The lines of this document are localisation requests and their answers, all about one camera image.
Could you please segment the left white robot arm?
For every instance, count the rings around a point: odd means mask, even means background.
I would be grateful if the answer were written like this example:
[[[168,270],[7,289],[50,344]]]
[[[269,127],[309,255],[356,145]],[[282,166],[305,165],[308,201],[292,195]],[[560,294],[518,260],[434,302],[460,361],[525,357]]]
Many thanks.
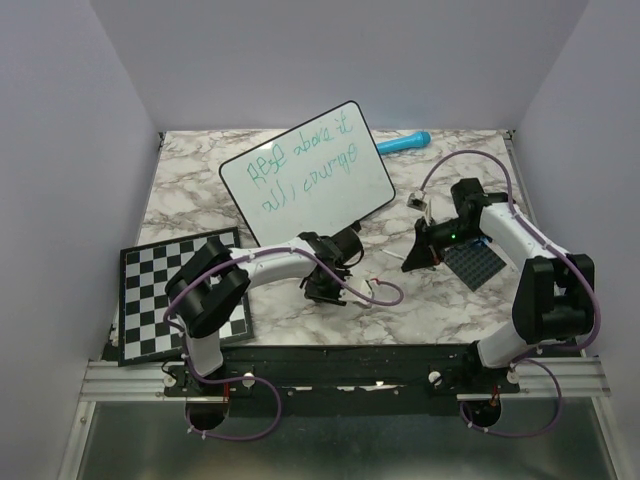
[[[201,395],[214,393],[222,380],[219,330],[245,294],[260,286],[299,279],[304,297],[344,306],[340,283],[350,275],[349,262],[363,256],[357,231],[347,227],[333,236],[303,232],[271,247],[232,249],[220,240],[205,243],[165,286],[170,314],[184,329],[191,361],[187,382]]]

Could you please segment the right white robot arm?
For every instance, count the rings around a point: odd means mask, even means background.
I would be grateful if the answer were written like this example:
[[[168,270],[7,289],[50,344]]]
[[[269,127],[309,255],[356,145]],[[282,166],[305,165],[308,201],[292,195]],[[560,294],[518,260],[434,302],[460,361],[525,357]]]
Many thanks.
[[[451,187],[457,216],[431,224],[426,216],[414,226],[415,241],[401,270],[433,268],[446,251],[485,237],[494,241],[518,268],[520,279],[511,322],[474,343],[473,359],[460,367],[460,379],[480,392],[496,380],[496,369],[539,345],[561,347],[592,334],[599,326],[595,305],[595,265],[585,254],[571,254],[546,238],[508,194],[487,193],[476,178]]]

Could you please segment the black framed whiteboard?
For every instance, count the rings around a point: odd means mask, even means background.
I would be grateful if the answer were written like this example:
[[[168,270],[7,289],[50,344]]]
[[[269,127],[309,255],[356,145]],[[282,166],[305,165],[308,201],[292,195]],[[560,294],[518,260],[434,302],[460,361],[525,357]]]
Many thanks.
[[[354,101],[225,161],[219,176],[260,246],[333,235],[396,196]]]

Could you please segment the green whiteboard marker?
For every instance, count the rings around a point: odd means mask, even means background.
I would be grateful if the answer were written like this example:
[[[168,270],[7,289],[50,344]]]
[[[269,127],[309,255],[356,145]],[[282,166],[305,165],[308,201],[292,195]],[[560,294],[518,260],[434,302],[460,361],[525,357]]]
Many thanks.
[[[393,258],[400,259],[400,260],[403,260],[403,259],[404,259],[403,255],[400,255],[400,254],[398,254],[398,253],[392,252],[392,251],[390,251],[390,250],[382,249],[381,251],[382,251],[383,253],[385,253],[386,255],[389,255],[389,256],[391,256],[391,257],[393,257]]]

